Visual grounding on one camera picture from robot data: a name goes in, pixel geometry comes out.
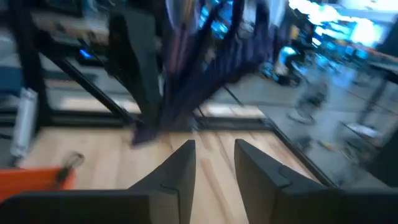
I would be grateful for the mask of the black frame post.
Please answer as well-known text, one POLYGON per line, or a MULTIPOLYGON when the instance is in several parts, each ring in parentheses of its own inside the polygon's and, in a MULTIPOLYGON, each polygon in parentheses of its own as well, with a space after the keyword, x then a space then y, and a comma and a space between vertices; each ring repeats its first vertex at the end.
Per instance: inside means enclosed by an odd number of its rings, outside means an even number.
POLYGON ((53 123, 57 115, 50 108, 43 68, 39 53, 49 53, 49 59, 61 68, 67 75, 73 78, 77 84, 94 96, 100 103, 123 122, 130 124, 137 118, 118 106, 110 97, 105 95, 95 84, 85 78, 71 63, 63 58, 56 58, 52 54, 56 45, 51 43, 49 37, 37 31, 29 8, 24 0, 7 0, 8 14, 11 17, 11 29, 16 41, 17 51, 23 71, 25 85, 38 94, 37 126, 45 126, 53 123))

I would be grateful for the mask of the orange slotted plastic basket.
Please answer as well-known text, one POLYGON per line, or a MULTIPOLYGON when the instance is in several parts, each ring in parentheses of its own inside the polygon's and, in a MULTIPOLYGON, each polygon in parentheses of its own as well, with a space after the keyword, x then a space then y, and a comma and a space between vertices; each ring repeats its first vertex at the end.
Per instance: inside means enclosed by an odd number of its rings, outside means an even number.
POLYGON ((0 169, 0 203, 25 192, 70 190, 75 179, 73 168, 0 169))

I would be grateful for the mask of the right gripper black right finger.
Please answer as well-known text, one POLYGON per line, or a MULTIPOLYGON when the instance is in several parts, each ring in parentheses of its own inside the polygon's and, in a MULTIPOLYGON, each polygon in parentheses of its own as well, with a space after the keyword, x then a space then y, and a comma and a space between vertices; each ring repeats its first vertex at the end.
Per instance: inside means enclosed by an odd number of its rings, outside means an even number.
POLYGON ((398 189, 325 187, 243 139, 234 163, 249 224, 398 224, 398 189))

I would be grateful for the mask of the silver metal post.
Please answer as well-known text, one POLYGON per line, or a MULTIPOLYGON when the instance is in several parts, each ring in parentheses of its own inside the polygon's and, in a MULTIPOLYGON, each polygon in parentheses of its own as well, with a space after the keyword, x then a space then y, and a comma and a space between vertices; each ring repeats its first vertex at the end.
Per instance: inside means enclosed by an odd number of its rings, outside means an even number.
POLYGON ((11 154, 25 157, 35 130, 38 94, 30 88, 22 88, 11 143, 11 154))

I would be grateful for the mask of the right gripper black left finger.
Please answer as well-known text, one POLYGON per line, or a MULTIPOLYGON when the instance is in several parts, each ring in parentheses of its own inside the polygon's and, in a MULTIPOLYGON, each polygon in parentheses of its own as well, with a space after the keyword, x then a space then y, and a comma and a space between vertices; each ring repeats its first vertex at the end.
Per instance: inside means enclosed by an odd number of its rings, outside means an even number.
POLYGON ((188 140, 128 189, 12 196, 0 203, 0 224, 189 224, 195 174, 195 142, 188 140))

